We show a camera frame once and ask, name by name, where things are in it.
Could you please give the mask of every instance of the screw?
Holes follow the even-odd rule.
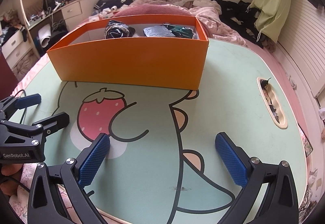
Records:
[[[32,141],[31,141],[31,144],[32,144],[32,145],[37,145],[37,144],[39,144],[39,141],[38,141],[38,140],[32,140]]]
[[[289,163],[287,161],[282,161],[281,163],[284,167],[289,167]]]
[[[74,161],[75,161],[74,158],[68,158],[65,162],[66,162],[66,164],[73,164]]]
[[[251,162],[254,163],[254,164],[258,164],[260,162],[260,159],[258,159],[257,157],[253,157],[251,159]]]
[[[41,169],[44,167],[44,163],[43,162],[40,162],[38,165],[37,165],[37,168]]]

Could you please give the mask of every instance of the textured blue pad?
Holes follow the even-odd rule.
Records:
[[[31,107],[32,105],[39,104],[41,101],[42,97],[40,96],[40,94],[20,97],[16,100],[15,108],[25,109]]]
[[[228,169],[233,181],[236,185],[244,188],[247,184],[247,169],[239,159],[235,151],[231,148],[225,138],[218,134],[216,136],[216,150],[219,153],[222,161]]]
[[[95,146],[93,151],[88,155],[85,162],[79,168],[79,181],[80,188],[84,188],[91,184],[95,175],[102,164],[105,156],[108,154],[111,142],[109,137],[105,135]]]

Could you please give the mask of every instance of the pink strawberry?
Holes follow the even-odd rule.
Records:
[[[83,100],[77,117],[79,131],[89,141],[94,141],[99,133],[109,135],[108,124],[125,106],[124,94],[101,88]]]

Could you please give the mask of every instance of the orange box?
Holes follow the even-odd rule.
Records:
[[[189,90],[199,88],[209,41],[196,17],[137,15],[115,20],[127,25],[169,22],[194,26],[198,39],[99,39],[104,37],[104,29],[110,20],[89,22],[67,34],[48,50],[48,56],[61,80]]]

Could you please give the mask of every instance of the table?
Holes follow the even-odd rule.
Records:
[[[286,129],[272,121],[257,77],[272,77]],[[210,39],[199,91],[62,82],[49,62],[26,92],[39,93],[42,102],[27,110],[25,124],[62,111],[70,115],[69,126],[47,139],[48,165],[77,157],[100,132],[111,135],[109,155],[85,190],[94,190],[95,206],[121,223],[217,223],[241,189],[215,150],[222,131],[250,157],[288,161],[299,204],[303,199],[307,166],[295,117],[269,68],[242,46]]]

